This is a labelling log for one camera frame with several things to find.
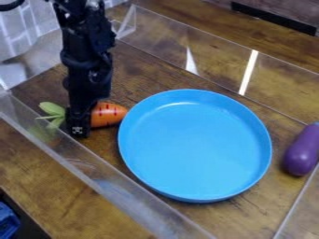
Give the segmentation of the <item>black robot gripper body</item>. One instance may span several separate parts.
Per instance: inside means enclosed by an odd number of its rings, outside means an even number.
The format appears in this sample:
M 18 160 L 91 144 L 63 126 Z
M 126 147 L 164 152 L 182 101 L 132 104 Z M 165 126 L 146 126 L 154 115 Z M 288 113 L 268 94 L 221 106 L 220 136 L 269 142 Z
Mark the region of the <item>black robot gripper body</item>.
M 51 0 L 62 31 L 61 62 L 70 97 L 99 99 L 109 95 L 114 36 L 103 16 L 102 0 Z

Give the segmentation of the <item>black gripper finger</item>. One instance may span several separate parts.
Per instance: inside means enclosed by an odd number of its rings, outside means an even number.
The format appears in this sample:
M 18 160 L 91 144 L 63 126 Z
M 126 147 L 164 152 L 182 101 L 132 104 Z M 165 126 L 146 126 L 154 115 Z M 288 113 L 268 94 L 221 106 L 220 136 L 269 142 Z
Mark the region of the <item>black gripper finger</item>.
M 69 102 L 65 110 L 65 128 L 71 137 L 87 138 L 90 132 L 90 110 L 97 104 L 95 100 L 78 100 Z

